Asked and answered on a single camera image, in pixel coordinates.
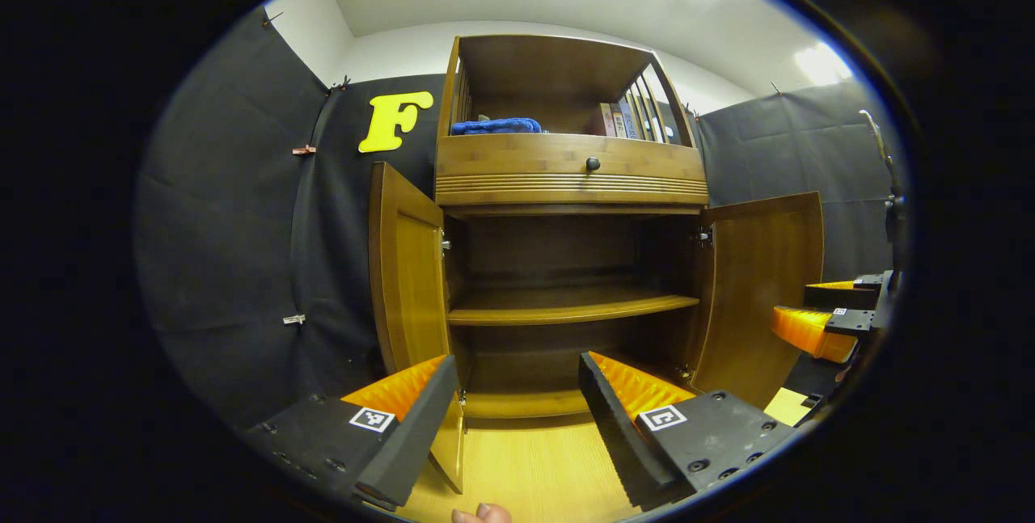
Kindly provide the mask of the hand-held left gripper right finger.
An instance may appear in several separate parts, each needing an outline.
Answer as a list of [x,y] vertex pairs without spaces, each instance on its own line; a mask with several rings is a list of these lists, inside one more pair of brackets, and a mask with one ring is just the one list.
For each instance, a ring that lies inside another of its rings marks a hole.
[[692,394],[597,352],[580,355],[579,387],[629,501],[644,511],[727,486],[796,431],[727,390]]

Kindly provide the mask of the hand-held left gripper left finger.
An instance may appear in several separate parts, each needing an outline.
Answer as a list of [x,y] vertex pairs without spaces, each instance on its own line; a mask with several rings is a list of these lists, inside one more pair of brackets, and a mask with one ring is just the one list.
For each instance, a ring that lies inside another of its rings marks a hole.
[[245,428],[243,440],[327,500],[395,511],[457,389],[454,355],[437,355],[341,398],[312,394]]

